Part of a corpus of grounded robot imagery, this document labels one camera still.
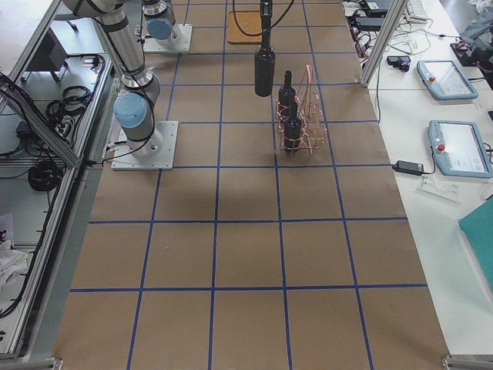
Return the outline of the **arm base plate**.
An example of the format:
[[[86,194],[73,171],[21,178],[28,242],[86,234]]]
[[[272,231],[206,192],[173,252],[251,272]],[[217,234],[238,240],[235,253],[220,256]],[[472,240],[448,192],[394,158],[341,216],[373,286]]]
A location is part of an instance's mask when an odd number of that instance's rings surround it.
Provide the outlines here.
[[[178,121],[157,121],[154,134],[141,149],[132,153],[141,143],[118,145],[112,160],[113,170],[171,170],[174,164]]]
[[[193,33],[192,24],[176,23],[169,37],[164,39],[157,32],[149,32],[143,49],[145,53],[178,54],[188,53]]]

